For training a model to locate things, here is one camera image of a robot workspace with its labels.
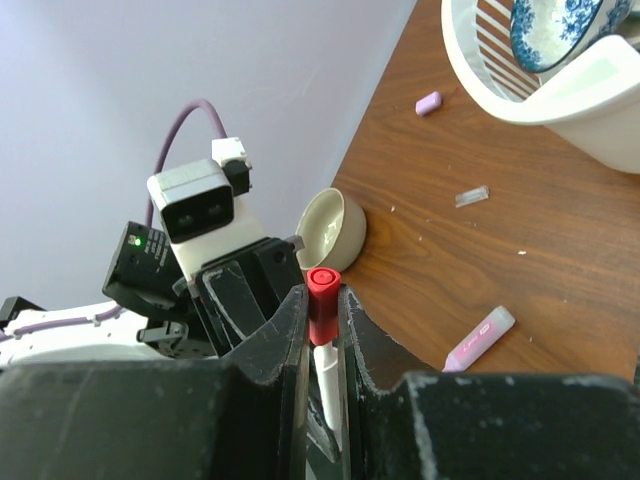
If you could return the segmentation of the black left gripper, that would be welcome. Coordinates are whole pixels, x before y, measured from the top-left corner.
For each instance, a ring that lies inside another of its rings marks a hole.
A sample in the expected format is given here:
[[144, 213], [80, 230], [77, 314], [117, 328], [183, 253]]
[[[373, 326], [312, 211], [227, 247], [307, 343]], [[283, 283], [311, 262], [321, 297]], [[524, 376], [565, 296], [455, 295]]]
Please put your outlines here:
[[173, 285], [188, 295], [212, 345], [222, 357], [268, 322], [291, 288], [304, 282], [298, 235], [265, 237], [212, 260]]

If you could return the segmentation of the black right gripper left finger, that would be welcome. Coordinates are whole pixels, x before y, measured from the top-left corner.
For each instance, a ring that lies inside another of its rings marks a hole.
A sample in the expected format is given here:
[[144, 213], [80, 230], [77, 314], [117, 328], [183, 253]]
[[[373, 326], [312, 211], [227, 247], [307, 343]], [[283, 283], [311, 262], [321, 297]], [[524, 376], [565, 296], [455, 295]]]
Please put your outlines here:
[[139, 344], [136, 316], [2, 345], [5, 479], [301, 479], [308, 293], [219, 359]]

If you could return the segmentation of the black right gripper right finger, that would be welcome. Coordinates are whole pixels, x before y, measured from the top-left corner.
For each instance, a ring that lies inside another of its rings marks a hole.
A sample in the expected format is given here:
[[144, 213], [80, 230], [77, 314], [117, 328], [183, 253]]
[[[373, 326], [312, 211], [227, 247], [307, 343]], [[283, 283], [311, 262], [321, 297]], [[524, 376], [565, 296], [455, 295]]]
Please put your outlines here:
[[446, 374], [339, 297], [348, 479], [635, 479], [639, 390], [605, 374]]

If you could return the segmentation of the red marker cap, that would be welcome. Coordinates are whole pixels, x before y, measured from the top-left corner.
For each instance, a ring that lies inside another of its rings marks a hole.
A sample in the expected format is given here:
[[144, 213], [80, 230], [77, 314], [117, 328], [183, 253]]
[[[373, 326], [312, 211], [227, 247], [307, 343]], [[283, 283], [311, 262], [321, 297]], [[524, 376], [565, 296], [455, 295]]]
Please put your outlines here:
[[316, 267], [307, 272], [309, 336], [314, 346], [332, 343], [338, 335], [338, 301], [342, 284], [339, 272]]

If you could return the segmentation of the white red marker pen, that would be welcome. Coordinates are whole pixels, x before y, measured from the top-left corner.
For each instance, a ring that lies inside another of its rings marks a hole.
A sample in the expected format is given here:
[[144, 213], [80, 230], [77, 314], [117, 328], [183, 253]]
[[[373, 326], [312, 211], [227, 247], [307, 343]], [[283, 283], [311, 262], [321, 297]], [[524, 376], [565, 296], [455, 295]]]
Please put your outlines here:
[[338, 349], [331, 343], [316, 346], [313, 350], [320, 399], [325, 422], [342, 450], [342, 407], [339, 392]]

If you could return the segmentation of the clear pen cap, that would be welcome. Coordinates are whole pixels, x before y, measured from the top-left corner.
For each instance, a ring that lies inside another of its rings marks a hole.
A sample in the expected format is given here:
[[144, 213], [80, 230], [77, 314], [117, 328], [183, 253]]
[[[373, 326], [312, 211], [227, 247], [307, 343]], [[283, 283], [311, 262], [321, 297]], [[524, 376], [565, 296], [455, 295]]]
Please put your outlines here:
[[490, 196], [490, 190], [486, 185], [462, 192], [455, 196], [455, 206], [462, 208], [484, 200]]

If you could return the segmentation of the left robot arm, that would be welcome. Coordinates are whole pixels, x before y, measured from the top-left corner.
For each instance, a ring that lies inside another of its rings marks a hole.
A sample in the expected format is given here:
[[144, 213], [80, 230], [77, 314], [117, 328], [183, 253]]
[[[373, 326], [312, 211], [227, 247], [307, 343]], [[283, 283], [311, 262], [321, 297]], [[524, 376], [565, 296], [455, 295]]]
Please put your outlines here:
[[303, 281], [299, 236], [250, 222], [173, 244], [131, 223], [104, 284], [107, 301], [43, 310], [21, 297], [1, 309], [1, 366], [223, 357], [268, 323]]

